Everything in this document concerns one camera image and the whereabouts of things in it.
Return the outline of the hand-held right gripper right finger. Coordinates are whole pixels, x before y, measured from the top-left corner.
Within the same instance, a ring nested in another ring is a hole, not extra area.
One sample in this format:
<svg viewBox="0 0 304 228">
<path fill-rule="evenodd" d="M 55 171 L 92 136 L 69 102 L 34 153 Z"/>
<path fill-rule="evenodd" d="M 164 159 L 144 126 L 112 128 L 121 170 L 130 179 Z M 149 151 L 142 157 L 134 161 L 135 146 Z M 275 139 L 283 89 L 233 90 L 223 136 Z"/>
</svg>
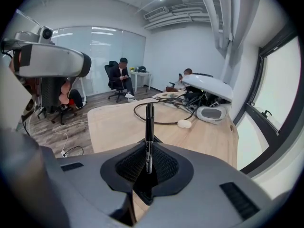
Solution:
<svg viewBox="0 0 304 228">
<path fill-rule="evenodd" d="M 194 174 L 178 194 L 154 197 L 140 228 L 253 227 L 270 197 L 248 176 L 216 157 L 161 144 L 185 157 Z"/>
</svg>

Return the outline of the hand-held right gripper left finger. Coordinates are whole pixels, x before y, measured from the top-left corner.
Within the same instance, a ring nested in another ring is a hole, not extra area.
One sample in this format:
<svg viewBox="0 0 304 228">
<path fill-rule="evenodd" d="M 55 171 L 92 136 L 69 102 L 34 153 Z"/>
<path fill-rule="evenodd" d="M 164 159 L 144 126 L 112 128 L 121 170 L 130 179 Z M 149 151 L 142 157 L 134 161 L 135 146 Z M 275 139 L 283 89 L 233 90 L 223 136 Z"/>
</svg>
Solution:
<svg viewBox="0 0 304 228">
<path fill-rule="evenodd" d="M 136 151 L 144 151 L 144 143 L 56 159 L 56 188 L 67 212 L 67 228 L 147 228 L 145 216 L 136 218 L 131 183 L 114 165 L 103 165 Z"/>
</svg>

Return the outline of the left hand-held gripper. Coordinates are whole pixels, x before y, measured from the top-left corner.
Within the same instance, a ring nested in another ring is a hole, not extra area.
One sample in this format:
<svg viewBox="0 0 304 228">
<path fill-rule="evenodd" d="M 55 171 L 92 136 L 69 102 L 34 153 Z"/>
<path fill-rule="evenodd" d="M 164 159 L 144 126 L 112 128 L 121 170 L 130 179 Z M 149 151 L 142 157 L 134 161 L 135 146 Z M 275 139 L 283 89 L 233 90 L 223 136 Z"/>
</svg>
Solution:
<svg viewBox="0 0 304 228">
<path fill-rule="evenodd" d="M 0 66 L 0 128 L 16 130 L 34 113 L 35 79 L 27 78 L 85 77 L 90 68 L 91 58 L 73 49 L 39 43 L 16 49 L 13 61 Z"/>
</svg>

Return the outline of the black pen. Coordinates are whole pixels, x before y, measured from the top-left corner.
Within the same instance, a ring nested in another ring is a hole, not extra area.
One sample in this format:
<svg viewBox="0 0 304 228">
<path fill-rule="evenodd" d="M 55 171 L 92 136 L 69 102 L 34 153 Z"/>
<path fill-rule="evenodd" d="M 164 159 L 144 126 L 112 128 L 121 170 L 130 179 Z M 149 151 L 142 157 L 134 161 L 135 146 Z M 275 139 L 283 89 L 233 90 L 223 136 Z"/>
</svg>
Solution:
<svg viewBox="0 0 304 228">
<path fill-rule="evenodd" d="M 146 106 L 145 119 L 145 145 L 146 145 L 146 172 L 152 173 L 152 146 L 154 142 L 154 105 L 148 103 Z"/>
</svg>

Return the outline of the small white round puck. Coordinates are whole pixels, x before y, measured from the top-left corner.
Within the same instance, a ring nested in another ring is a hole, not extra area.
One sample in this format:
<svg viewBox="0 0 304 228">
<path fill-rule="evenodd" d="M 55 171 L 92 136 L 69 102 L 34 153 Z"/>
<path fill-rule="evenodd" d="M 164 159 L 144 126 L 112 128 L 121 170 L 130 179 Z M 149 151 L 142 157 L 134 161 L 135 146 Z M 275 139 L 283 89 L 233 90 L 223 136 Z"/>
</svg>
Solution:
<svg viewBox="0 0 304 228">
<path fill-rule="evenodd" d="M 177 126 L 178 126 L 179 128 L 189 129 L 189 128 L 191 128 L 192 123 L 191 123 L 191 121 L 189 121 L 189 120 L 182 119 L 182 120 L 179 120 L 179 121 L 177 122 Z"/>
</svg>

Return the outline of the white grey oval device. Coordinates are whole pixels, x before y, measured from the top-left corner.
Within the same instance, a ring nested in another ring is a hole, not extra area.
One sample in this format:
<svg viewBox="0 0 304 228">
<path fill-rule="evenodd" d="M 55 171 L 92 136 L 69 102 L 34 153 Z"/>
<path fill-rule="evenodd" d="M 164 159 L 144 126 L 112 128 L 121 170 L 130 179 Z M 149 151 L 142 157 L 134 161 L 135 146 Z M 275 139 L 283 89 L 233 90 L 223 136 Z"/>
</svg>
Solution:
<svg viewBox="0 0 304 228">
<path fill-rule="evenodd" d="M 196 117 L 202 121 L 219 125 L 220 122 L 228 115 L 231 104 L 220 104 L 214 107 L 201 106 L 196 111 Z"/>
</svg>

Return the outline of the small white side table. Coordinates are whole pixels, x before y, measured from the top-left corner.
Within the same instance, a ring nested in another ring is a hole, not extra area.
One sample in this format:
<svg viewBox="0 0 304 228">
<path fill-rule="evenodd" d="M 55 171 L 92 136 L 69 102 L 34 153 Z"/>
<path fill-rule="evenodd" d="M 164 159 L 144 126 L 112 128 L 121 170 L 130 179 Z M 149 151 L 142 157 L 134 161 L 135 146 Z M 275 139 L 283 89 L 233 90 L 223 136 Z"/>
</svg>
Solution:
<svg viewBox="0 0 304 228">
<path fill-rule="evenodd" d="M 138 88 L 138 79 L 141 77 L 142 80 L 142 87 L 144 86 L 144 78 L 148 78 L 148 89 L 150 90 L 151 88 L 151 83 L 152 83 L 152 74 L 149 72 L 134 72 L 134 71 L 130 71 L 129 74 L 131 76 L 134 77 L 134 83 L 133 83 L 133 87 L 134 87 L 134 92 L 137 92 L 137 88 Z"/>
</svg>

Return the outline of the white domed device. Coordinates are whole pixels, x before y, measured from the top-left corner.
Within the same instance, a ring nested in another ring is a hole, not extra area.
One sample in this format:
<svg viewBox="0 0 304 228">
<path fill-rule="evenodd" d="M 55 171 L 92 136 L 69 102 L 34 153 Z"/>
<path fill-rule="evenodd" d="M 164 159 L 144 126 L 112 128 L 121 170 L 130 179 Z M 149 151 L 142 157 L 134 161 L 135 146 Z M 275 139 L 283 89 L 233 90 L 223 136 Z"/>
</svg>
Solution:
<svg viewBox="0 0 304 228">
<path fill-rule="evenodd" d="M 186 85 L 206 91 L 207 93 L 218 96 L 232 103 L 233 100 L 232 88 L 228 84 L 222 82 L 219 79 L 191 74 L 191 75 L 186 75 L 183 78 L 183 82 Z"/>
</svg>

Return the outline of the white ceiling air vent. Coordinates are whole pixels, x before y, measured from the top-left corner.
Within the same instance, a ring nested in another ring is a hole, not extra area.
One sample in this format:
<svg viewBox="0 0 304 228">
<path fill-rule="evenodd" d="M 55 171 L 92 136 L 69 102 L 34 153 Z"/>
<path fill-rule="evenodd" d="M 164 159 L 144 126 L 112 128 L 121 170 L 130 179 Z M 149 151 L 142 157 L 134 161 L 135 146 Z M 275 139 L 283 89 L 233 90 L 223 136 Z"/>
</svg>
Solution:
<svg viewBox="0 0 304 228">
<path fill-rule="evenodd" d="M 160 15 L 164 15 L 169 12 L 169 9 L 167 7 L 159 7 L 157 9 L 152 10 L 151 12 L 148 12 L 144 15 L 145 20 L 151 20 L 155 17 L 158 17 Z"/>
</svg>

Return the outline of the white ceiling pipes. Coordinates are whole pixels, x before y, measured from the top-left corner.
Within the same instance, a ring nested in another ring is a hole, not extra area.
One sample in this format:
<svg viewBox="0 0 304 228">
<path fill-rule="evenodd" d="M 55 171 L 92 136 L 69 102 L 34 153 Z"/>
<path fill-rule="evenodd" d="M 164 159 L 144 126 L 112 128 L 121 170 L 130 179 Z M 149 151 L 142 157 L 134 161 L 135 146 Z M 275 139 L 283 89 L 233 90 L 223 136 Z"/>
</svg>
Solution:
<svg viewBox="0 0 304 228">
<path fill-rule="evenodd" d="M 148 23 L 144 29 L 153 30 L 169 25 L 193 22 L 210 23 L 210 18 L 206 9 L 202 7 L 172 9 L 161 15 L 156 15 L 147 19 Z"/>
</svg>

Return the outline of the dark window frame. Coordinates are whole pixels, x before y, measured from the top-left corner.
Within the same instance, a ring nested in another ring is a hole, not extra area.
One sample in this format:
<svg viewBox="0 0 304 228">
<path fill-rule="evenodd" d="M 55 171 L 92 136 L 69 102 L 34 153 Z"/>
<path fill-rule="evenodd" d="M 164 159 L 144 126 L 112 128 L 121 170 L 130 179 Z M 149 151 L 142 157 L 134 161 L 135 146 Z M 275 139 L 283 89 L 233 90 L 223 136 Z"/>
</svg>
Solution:
<svg viewBox="0 0 304 228">
<path fill-rule="evenodd" d="M 261 174 L 287 153 L 304 127 L 304 62 L 300 63 L 300 79 L 295 100 L 281 130 L 276 130 L 275 127 L 251 105 L 262 83 L 262 71 L 264 70 L 264 60 L 266 56 L 278 51 L 298 35 L 296 27 L 291 22 L 287 23 L 264 47 L 258 49 L 253 82 L 245 102 L 233 121 L 234 124 L 238 124 L 243 115 L 248 113 L 269 144 L 269 147 L 259 157 L 240 170 L 251 178 Z M 304 60 L 304 43 L 302 40 L 300 40 L 300 59 Z"/>
</svg>

